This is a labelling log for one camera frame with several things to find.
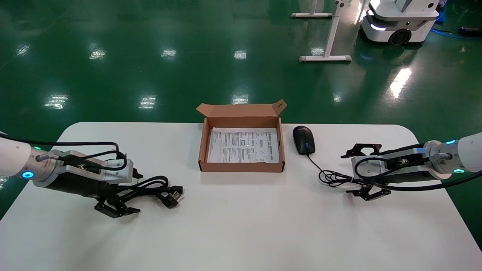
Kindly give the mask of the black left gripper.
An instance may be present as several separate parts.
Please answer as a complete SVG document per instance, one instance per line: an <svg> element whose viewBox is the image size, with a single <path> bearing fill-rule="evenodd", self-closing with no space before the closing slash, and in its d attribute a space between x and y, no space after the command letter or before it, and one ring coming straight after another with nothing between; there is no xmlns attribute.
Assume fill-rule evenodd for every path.
<svg viewBox="0 0 482 271"><path fill-rule="evenodd" d="M143 175L133 169L131 178L141 180ZM97 199L95 210L111 218L140 213L138 208L127 207L129 198L119 196L119 185L81 175L56 175L41 182L45 189Z"/></svg>

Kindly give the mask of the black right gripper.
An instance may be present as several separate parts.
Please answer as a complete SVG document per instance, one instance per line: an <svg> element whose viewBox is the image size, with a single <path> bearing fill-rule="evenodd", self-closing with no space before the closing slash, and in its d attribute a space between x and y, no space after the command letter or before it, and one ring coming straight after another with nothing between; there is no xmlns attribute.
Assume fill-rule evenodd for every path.
<svg viewBox="0 0 482 271"><path fill-rule="evenodd" d="M362 156L361 178L383 185L434 179L429 162L431 143L419 143L383 152L380 152L381 147L382 144L357 143L340 158ZM363 149L372 149L372 153L367 155ZM365 201L373 201L392 193L389 189L371 193L373 187L371 184L363 184L360 189L347 190L346 193L361 197Z"/></svg>

